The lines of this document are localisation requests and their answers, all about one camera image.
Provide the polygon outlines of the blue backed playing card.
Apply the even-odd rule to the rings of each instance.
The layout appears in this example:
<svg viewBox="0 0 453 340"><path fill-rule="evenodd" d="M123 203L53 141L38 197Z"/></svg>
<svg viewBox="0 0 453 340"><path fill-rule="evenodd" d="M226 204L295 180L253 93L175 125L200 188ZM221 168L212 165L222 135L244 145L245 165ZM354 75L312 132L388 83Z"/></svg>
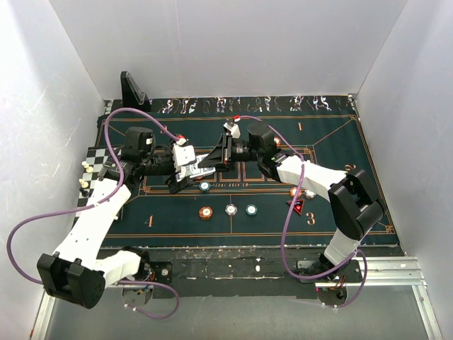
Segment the blue backed playing card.
<svg viewBox="0 0 453 340"><path fill-rule="evenodd" d="M208 157L208 154L199 154L196 156L195 165L201 168L207 167L205 164L205 159Z"/></svg>

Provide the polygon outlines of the blue white card deck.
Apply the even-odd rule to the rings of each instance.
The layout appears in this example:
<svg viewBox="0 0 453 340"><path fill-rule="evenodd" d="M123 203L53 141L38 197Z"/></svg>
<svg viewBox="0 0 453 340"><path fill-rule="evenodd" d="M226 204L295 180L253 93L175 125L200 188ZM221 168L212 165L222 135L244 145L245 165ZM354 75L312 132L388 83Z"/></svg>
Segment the blue white card deck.
<svg viewBox="0 0 453 340"><path fill-rule="evenodd" d="M207 167L207 168L198 168L197 164L190 164L183 166L180 171L176 174L176 179L181 181L185 177L188 178L200 178L203 176L209 176L216 171L214 167Z"/></svg>

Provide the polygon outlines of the green chips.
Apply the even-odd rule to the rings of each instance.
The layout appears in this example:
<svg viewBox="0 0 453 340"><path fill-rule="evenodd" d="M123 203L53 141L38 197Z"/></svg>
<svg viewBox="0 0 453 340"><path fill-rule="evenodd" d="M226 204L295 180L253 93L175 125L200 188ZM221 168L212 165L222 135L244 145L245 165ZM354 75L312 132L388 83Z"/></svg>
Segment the green chips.
<svg viewBox="0 0 453 340"><path fill-rule="evenodd" d="M207 182L207 181L200 182L199 188L201 191L208 192L210 187L211 187L211 185L209 182Z"/></svg>

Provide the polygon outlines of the orange red chip stack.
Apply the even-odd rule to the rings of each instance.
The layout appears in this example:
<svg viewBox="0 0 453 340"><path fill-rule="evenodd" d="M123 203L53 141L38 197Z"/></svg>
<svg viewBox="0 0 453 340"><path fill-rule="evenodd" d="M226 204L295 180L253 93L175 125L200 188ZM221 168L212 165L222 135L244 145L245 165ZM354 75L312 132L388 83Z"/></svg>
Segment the orange red chip stack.
<svg viewBox="0 0 453 340"><path fill-rule="evenodd" d="M205 206L200 208L199 217L201 220L209 220L212 217L213 210L211 207Z"/></svg>

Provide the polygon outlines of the peach blue chip stack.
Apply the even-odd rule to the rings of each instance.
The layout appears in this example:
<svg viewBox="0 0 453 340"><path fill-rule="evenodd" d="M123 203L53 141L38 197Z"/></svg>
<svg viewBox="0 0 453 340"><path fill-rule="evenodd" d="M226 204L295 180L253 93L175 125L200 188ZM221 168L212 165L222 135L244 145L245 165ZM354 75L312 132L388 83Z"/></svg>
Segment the peach blue chip stack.
<svg viewBox="0 0 453 340"><path fill-rule="evenodd" d="M237 207L234 204L228 204L225 207L225 213L229 216L234 216L237 213Z"/></svg>

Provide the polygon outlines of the green chip stack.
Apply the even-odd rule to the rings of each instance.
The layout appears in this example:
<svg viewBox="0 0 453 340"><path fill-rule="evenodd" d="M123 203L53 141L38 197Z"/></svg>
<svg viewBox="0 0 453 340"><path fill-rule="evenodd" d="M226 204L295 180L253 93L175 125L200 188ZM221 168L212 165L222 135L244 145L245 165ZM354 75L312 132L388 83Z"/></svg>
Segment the green chip stack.
<svg viewBox="0 0 453 340"><path fill-rule="evenodd" d="M258 209L255 205L250 204L250 205L246 206L246 213L248 215L255 215L257 212L258 212Z"/></svg>

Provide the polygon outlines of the red triangular all-in marker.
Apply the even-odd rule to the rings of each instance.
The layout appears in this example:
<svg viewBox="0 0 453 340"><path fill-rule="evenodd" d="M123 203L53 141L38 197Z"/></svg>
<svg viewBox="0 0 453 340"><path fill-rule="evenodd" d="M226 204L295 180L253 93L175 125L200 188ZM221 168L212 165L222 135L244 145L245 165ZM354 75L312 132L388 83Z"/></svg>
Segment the red triangular all-in marker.
<svg viewBox="0 0 453 340"><path fill-rule="evenodd" d="M303 212L303 209L304 209L304 200L301 199L301 200L297 200L295 203L294 203L294 206L292 208L292 211L296 214L298 214L299 216L302 215L302 212Z"/></svg>

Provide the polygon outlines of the peach chips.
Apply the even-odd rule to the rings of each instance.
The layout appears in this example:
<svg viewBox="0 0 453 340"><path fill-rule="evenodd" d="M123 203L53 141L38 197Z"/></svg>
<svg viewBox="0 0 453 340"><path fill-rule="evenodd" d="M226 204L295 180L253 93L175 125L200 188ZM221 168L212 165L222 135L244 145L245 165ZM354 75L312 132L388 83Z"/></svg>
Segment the peach chips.
<svg viewBox="0 0 453 340"><path fill-rule="evenodd" d="M307 199L313 199L313 198L316 197L315 192L310 191L310 190L308 190L308 189L305 190L304 195L305 195L305 197L306 197Z"/></svg>

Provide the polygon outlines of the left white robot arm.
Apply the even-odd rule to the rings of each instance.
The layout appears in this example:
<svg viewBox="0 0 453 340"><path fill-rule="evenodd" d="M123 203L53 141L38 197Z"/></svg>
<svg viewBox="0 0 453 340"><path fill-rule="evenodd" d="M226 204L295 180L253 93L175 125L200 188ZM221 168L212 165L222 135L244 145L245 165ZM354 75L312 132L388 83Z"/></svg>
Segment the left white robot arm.
<svg viewBox="0 0 453 340"><path fill-rule="evenodd" d="M38 260L48 295L91 309L112 284L125 278L143 283L153 276L146 251L126 246L104 259L97 255L112 223L145 176L167 176L174 190L176 175L196 162L194 147L182 137L162 148L164 154L156 154L158 145L151 129L127 130L124 145L112 150L102 166L70 233L52 255L42 254Z"/></svg>

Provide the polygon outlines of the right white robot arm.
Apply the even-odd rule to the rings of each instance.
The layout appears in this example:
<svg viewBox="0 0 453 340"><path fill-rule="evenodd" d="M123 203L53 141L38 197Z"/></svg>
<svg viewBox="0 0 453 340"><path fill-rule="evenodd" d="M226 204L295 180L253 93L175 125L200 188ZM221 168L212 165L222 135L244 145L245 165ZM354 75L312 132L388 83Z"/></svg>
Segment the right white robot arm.
<svg viewBox="0 0 453 340"><path fill-rule="evenodd" d="M304 160L295 148L286 152L276 139L285 138L272 126L255 120L248 139L240 138L239 119L228 120L215 148L198 164L200 168L230 171L238 162L255 162L267 178L306 189L330 203L336 231L320 255L301 277L336 281L358 252L362 239L385 215L386 206L377 185L362 169L328 169Z"/></svg>

